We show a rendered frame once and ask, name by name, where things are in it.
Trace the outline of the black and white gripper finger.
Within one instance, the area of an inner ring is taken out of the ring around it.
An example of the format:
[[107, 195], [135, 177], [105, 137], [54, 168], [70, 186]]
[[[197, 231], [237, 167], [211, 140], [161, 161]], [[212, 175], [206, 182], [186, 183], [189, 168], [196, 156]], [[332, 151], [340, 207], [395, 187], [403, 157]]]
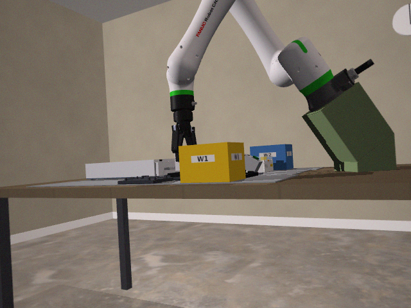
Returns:
[[179, 134], [179, 124], [172, 125], [172, 141], [171, 151], [175, 154], [175, 170], [180, 171], [179, 165], [179, 146], [182, 146], [184, 137], [186, 136], [187, 126], [184, 126], [183, 134]]
[[188, 145], [196, 145], [196, 136], [195, 136], [195, 127], [188, 126], [189, 135], [186, 135], [184, 138], [186, 140], [186, 144]]

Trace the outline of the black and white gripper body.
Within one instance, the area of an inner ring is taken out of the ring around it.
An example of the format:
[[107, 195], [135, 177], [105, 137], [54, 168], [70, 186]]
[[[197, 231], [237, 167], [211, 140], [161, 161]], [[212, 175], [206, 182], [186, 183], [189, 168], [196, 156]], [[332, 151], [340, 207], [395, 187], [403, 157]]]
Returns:
[[[192, 111], [178, 111], [173, 113], [173, 120], [179, 124], [179, 134], [183, 134], [184, 126], [190, 126], [190, 122], [193, 121]], [[177, 125], [176, 124], [176, 125]]]

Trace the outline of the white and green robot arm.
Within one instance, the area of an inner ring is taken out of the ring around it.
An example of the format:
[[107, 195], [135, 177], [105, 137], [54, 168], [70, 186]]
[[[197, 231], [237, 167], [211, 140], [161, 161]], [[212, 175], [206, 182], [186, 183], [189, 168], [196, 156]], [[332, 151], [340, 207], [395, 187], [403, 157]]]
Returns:
[[374, 65], [370, 59], [356, 69], [344, 69], [333, 76], [308, 37], [298, 38], [285, 47], [255, 0], [202, 0], [187, 32], [168, 59], [166, 77], [172, 112], [194, 111], [195, 75], [228, 11], [249, 38], [270, 81], [278, 87], [295, 84], [305, 96], [310, 112], [350, 89], [359, 74]]

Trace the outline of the grey bench mat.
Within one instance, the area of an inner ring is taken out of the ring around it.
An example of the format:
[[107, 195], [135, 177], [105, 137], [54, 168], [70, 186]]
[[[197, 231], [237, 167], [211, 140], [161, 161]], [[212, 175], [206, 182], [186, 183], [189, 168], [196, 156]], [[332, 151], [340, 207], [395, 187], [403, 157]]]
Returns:
[[45, 185], [34, 185], [27, 187], [71, 187], [71, 186], [107, 186], [107, 185], [177, 185], [177, 184], [247, 184], [247, 183], [276, 183], [282, 180], [286, 180], [295, 176], [297, 174], [303, 173], [310, 170], [318, 170], [324, 167], [304, 167], [304, 168], [293, 168], [287, 170], [273, 170], [264, 172], [258, 176], [248, 177], [246, 179], [237, 180], [233, 182], [203, 182], [203, 183], [181, 183], [180, 180], [174, 180], [174, 182], [166, 183], [156, 183], [156, 184], [118, 184], [118, 181], [125, 180], [124, 178], [105, 178], [96, 180], [81, 180], [75, 182], [63, 182], [57, 184], [45, 184]]

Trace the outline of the blue open-top bin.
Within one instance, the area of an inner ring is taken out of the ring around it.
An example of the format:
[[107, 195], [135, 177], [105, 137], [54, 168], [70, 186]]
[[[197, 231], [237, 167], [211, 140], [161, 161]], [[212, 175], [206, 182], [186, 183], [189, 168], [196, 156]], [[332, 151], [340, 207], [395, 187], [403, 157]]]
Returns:
[[293, 169], [292, 144], [251, 146], [250, 155], [256, 157], [273, 156], [274, 170]]

